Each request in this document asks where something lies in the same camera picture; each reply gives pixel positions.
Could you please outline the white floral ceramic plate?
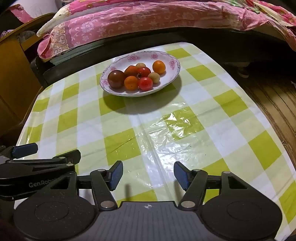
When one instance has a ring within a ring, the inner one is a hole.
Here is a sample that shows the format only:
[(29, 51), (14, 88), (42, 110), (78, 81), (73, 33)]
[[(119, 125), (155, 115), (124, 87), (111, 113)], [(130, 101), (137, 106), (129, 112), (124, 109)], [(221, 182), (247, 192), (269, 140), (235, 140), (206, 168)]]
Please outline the white floral ceramic plate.
[(179, 61), (166, 52), (141, 51), (112, 62), (102, 72), (100, 86), (115, 96), (145, 96), (172, 83), (180, 69)]

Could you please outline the brown wooden cabinet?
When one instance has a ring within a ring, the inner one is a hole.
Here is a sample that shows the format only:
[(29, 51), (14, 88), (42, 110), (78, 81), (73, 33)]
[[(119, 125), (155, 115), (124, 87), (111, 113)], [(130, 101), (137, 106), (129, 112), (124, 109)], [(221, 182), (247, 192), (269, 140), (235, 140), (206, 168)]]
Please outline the brown wooden cabinet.
[(18, 36), (24, 31), (39, 30), (53, 16), (54, 13), (39, 16), (1, 38), (1, 135), (25, 121), (42, 89), (25, 55), (42, 38), (33, 35), (20, 43)]

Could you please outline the green white checkered tablecloth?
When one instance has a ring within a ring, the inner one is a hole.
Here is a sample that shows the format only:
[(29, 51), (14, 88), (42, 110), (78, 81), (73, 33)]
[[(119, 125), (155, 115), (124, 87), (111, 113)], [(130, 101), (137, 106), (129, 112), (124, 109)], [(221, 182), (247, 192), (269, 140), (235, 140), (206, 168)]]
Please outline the green white checkered tablecloth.
[(181, 64), (177, 79), (144, 97), (109, 95), (104, 61), (65, 77), (37, 98), (18, 145), (35, 158), (78, 149), (79, 175), (123, 161), (113, 196), (122, 201), (180, 201), (176, 161), (210, 175), (231, 171), (282, 210), (278, 240), (295, 230), (295, 168), (273, 127), (235, 80), (189, 43), (159, 48)]

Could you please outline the orange kumquat front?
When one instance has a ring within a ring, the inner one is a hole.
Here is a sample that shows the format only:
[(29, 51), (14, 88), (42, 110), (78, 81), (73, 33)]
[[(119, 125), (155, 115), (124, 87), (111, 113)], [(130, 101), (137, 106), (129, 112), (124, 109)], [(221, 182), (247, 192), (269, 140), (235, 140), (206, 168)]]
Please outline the orange kumquat front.
[(139, 79), (135, 76), (128, 76), (124, 80), (124, 86), (128, 91), (138, 90), (138, 81)]

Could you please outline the orange kumquat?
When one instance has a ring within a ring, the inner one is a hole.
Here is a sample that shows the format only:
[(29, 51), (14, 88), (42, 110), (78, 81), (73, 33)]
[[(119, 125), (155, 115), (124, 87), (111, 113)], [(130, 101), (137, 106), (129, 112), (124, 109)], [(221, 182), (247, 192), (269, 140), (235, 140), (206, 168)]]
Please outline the orange kumquat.
[(124, 71), (125, 76), (129, 77), (129, 76), (138, 76), (138, 68), (136, 66), (130, 65), (128, 66), (128, 68), (125, 69)]
[(139, 79), (135, 76), (128, 76), (124, 80), (124, 86), (128, 91), (138, 90), (138, 81)]
[(158, 73), (159, 75), (162, 75), (166, 71), (166, 66), (161, 60), (154, 61), (152, 64), (152, 69), (155, 73)]

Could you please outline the red cherry tomato front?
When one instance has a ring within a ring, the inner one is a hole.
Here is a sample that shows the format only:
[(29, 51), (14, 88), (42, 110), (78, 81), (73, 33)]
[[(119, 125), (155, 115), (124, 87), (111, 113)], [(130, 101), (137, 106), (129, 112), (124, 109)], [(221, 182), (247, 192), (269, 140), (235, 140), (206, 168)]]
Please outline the red cherry tomato front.
[(142, 77), (138, 81), (138, 87), (142, 91), (151, 90), (153, 87), (153, 81), (149, 77)]

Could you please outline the red cherry tomato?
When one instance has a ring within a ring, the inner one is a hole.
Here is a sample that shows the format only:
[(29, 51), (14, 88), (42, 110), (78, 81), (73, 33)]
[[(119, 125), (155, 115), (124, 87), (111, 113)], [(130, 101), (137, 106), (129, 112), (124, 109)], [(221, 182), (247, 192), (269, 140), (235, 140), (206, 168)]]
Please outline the red cherry tomato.
[(138, 87), (142, 91), (151, 90), (153, 87), (153, 81), (149, 77), (142, 77), (138, 81)]
[(149, 73), (151, 73), (151, 70), (147, 67), (137, 69), (137, 77), (138, 78), (148, 77)]

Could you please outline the orange kumquat back left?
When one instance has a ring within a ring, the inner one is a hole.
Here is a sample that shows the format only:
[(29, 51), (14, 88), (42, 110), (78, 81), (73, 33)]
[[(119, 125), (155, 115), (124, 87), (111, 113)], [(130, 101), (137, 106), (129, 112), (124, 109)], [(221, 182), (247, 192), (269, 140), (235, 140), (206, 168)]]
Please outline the orange kumquat back left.
[(128, 68), (125, 69), (124, 71), (125, 76), (129, 77), (129, 76), (138, 76), (138, 68), (136, 66), (130, 65), (128, 66)]

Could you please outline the red cherry tomato middle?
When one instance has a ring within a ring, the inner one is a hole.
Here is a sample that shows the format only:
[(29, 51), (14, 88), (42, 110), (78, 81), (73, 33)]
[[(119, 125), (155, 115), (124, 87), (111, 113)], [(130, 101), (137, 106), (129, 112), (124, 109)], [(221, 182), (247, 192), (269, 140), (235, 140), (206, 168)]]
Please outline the red cherry tomato middle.
[(138, 78), (148, 77), (149, 73), (151, 73), (151, 70), (147, 67), (137, 69), (137, 77)]

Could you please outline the beige longan front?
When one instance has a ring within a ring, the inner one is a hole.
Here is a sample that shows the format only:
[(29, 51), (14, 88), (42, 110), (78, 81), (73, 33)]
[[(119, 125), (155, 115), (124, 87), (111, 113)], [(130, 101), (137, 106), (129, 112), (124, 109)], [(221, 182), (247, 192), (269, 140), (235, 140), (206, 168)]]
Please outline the beige longan front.
[(160, 81), (160, 75), (156, 72), (149, 73), (148, 78), (151, 78), (154, 84), (157, 84)]

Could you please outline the beige longan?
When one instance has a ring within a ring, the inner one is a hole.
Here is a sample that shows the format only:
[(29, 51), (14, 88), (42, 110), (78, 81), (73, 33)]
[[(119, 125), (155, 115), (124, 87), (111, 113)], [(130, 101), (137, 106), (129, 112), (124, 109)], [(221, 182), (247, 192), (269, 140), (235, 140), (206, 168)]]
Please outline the beige longan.
[(143, 67), (146, 67), (146, 65), (144, 63), (137, 63), (136, 67), (137, 68), (143, 68)]
[(148, 78), (151, 78), (154, 84), (157, 84), (160, 81), (160, 75), (156, 72), (149, 73)]

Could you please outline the beige longan back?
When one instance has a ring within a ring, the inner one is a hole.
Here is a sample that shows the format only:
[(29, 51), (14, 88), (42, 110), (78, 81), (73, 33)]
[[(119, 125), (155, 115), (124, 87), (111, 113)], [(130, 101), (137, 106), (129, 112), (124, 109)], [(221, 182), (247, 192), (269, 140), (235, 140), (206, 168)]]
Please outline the beige longan back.
[(144, 63), (137, 63), (136, 67), (137, 68), (143, 68), (143, 67), (146, 67), (146, 65)]

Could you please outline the orange kumquat right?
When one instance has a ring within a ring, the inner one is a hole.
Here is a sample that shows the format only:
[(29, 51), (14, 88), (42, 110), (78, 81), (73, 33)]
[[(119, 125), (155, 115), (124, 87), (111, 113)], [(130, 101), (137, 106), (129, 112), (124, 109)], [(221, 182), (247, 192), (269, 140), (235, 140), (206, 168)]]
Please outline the orange kumquat right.
[(162, 75), (166, 71), (166, 66), (161, 60), (154, 61), (152, 64), (152, 69), (155, 73), (158, 73), (159, 75)]

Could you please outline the pink floral quilt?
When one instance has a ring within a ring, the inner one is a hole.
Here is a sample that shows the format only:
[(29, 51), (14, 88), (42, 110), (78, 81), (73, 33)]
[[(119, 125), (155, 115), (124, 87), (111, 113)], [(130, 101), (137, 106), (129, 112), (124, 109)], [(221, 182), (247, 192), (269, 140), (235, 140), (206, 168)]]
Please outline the pink floral quilt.
[(295, 15), (265, 1), (73, 1), (37, 35), (48, 60), (73, 48), (122, 34), (174, 27), (248, 31), (270, 25), (295, 48)]

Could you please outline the dark sofa frame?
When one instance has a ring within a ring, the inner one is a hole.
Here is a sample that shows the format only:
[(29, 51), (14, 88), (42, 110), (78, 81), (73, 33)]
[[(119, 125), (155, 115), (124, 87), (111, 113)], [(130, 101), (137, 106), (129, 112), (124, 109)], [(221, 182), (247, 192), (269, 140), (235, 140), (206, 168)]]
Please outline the dark sofa frame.
[(201, 49), (218, 63), (278, 63), (283, 69), (295, 66), (295, 51), (286, 41), (267, 34), (230, 29), (177, 27), (108, 37), (82, 45), (45, 61), (36, 57), (31, 68), (43, 87), (94, 64), (121, 55), (166, 44), (186, 42)]

